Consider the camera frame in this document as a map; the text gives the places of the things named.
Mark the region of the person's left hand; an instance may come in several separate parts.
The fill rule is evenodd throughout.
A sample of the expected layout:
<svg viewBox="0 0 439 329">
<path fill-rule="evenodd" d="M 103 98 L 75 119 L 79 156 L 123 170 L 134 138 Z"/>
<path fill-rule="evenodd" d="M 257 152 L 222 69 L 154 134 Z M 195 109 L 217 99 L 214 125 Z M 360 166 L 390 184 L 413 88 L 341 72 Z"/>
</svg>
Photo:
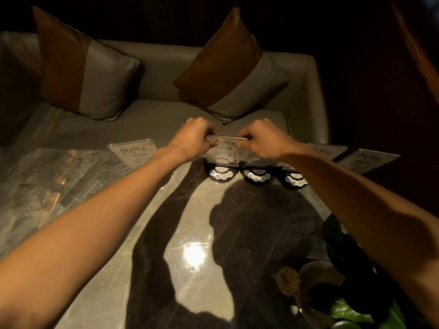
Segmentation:
<svg viewBox="0 0 439 329">
<path fill-rule="evenodd" d="M 191 162 L 207 152 L 201 149 L 200 118 L 203 117 L 189 118 L 166 147 L 166 156 L 175 164 L 182 165 Z"/>
</svg>

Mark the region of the person's right hand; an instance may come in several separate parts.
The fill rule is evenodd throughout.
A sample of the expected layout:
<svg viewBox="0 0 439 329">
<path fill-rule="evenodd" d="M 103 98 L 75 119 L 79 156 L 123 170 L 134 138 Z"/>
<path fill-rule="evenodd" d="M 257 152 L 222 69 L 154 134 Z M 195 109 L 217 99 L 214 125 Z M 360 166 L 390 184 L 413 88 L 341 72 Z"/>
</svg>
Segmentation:
<svg viewBox="0 0 439 329">
<path fill-rule="evenodd" d="M 300 152 L 302 144 L 283 132 L 269 119 L 253 121 L 255 126 L 255 151 L 256 155 L 270 159 L 281 160 L 290 154 Z"/>
</svg>

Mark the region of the clear acrylic table sign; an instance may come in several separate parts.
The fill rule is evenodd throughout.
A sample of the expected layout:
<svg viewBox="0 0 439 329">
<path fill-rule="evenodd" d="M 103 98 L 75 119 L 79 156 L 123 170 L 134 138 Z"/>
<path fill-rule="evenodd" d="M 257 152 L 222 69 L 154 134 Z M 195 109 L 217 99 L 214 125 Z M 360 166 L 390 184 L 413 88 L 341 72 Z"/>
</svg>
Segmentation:
<svg viewBox="0 0 439 329">
<path fill-rule="evenodd" d="M 123 143 L 110 143 L 107 145 L 107 148 L 132 170 L 151 159 L 158 150 L 151 138 Z"/>
<path fill-rule="evenodd" d="M 229 136 L 213 136 L 213 138 L 217 141 L 218 145 L 217 147 L 209 149 L 204 155 L 205 158 L 228 158 L 244 162 L 247 161 L 249 150 L 238 148 L 238 143 L 243 140 L 243 138 Z"/>
<path fill-rule="evenodd" d="M 348 150 L 347 146 L 332 145 L 325 143 L 308 143 L 317 153 L 327 160 L 334 160 Z"/>
<path fill-rule="evenodd" d="M 364 174 L 400 158 L 398 154 L 357 149 L 337 162 L 337 165 L 357 174 Z"/>
</svg>

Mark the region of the person's right forearm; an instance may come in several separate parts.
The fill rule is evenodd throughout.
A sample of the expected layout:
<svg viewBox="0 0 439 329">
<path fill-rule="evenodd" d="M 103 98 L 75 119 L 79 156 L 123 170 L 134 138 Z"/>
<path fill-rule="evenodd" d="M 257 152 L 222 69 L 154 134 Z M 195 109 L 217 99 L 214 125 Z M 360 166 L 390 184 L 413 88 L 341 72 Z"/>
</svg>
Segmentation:
<svg viewBox="0 0 439 329">
<path fill-rule="evenodd" d="M 439 218 L 320 157 L 306 144 L 288 143 L 279 160 L 304 176 L 365 252 L 439 329 Z"/>
</svg>

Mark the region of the person's left forearm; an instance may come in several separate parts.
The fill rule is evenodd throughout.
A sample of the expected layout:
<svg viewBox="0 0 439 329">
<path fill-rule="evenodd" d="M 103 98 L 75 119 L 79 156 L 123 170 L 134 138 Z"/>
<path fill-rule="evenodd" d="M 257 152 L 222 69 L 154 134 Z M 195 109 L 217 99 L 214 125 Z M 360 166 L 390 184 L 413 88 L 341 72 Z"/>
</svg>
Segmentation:
<svg viewBox="0 0 439 329">
<path fill-rule="evenodd" d="M 185 163 L 181 149 L 148 162 L 58 216 L 0 261 L 0 329 L 55 325 L 117 252 L 166 176 Z"/>
</svg>

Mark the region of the black call button base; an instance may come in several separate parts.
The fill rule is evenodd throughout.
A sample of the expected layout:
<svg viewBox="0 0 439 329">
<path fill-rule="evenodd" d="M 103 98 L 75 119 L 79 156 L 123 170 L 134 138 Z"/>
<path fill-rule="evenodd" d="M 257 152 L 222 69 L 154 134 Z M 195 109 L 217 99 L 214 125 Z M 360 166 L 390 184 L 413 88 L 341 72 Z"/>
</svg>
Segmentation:
<svg viewBox="0 0 439 329">
<path fill-rule="evenodd" d="M 280 162 L 276 166 L 276 177 L 283 187 L 290 190 L 300 190 L 308 186 L 302 174 L 288 164 Z"/>
<path fill-rule="evenodd" d="M 278 162 L 275 160 L 258 159 L 246 161 L 240 168 L 244 180 L 253 186 L 270 184 L 276 177 Z"/>
<path fill-rule="evenodd" d="M 227 183 L 239 174 L 244 161 L 228 158 L 209 159 L 204 162 L 204 170 L 208 178 L 216 183 Z"/>
</svg>

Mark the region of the grey upholstered sofa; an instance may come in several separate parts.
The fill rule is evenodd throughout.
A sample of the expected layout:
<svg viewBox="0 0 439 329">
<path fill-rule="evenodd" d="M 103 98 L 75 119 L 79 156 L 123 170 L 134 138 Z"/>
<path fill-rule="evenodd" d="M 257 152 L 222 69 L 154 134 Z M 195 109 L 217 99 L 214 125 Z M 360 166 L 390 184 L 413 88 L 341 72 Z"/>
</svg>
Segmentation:
<svg viewBox="0 0 439 329">
<path fill-rule="evenodd" d="M 254 110 L 223 125 L 209 113 L 183 103 L 172 84 L 201 48 L 103 40 L 141 61 L 128 91 L 129 106 L 115 121 L 95 121 L 52 107 L 41 97 L 37 34 L 0 32 L 0 146 L 106 150 L 110 143 L 151 138 L 166 146 L 190 117 L 213 121 L 221 135 L 236 136 L 256 119 L 268 118 L 303 143 L 329 143 L 330 123 L 315 59 L 268 52 L 288 75 Z"/>
</svg>

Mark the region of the brown and grey cushion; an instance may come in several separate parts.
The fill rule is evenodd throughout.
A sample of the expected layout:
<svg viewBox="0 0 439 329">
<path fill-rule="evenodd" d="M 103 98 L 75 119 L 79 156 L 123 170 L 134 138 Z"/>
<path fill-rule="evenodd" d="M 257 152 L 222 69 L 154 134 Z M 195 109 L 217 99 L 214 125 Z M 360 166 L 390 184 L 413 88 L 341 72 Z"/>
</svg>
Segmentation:
<svg viewBox="0 0 439 329">
<path fill-rule="evenodd" d="M 173 79 L 173 86 L 182 102 L 230 124 L 288 79 L 250 33 L 240 8 L 234 7 L 192 63 Z"/>
<path fill-rule="evenodd" d="M 52 106 L 112 122 L 122 113 L 137 58 L 32 7 L 42 59 L 43 99 Z"/>
</svg>

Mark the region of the yellow flower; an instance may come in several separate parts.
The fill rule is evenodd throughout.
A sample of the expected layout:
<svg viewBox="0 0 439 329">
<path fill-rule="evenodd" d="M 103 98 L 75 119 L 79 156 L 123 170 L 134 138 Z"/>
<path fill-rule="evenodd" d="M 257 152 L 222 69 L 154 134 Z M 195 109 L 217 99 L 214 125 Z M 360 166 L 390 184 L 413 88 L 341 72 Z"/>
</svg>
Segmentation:
<svg viewBox="0 0 439 329">
<path fill-rule="evenodd" d="M 279 291 L 286 297 L 293 297 L 300 290 L 298 272 L 292 267 L 282 267 L 275 274 L 275 281 Z"/>
</svg>

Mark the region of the white flower vase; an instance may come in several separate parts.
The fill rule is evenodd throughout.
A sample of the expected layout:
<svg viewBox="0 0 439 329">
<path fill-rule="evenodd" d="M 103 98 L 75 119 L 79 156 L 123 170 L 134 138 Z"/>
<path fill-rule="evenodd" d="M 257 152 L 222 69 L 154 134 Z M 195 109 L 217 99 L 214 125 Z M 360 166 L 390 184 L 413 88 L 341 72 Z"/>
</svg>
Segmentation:
<svg viewBox="0 0 439 329">
<path fill-rule="evenodd" d="M 313 329 L 329 329 L 334 318 L 321 312 L 345 280 L 332 263 L 313 260 L 299 270 L 299 292 L 295 301 L 300 314 Z"/>
</svg>

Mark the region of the green leaves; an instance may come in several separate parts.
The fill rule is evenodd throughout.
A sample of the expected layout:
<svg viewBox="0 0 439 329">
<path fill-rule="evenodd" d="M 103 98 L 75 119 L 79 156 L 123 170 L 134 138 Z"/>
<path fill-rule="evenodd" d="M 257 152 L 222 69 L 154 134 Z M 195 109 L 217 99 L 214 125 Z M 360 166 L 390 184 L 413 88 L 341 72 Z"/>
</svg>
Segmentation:
<svg viewBox="0 0 439 329">
<path fill-rule="evenodd" d="M 334 318 L 329 329 L 433 329 L 401 287 L 331 214 L 322 225 L 327 255 L 345 280 L 320 311 Z"/>
</svg>

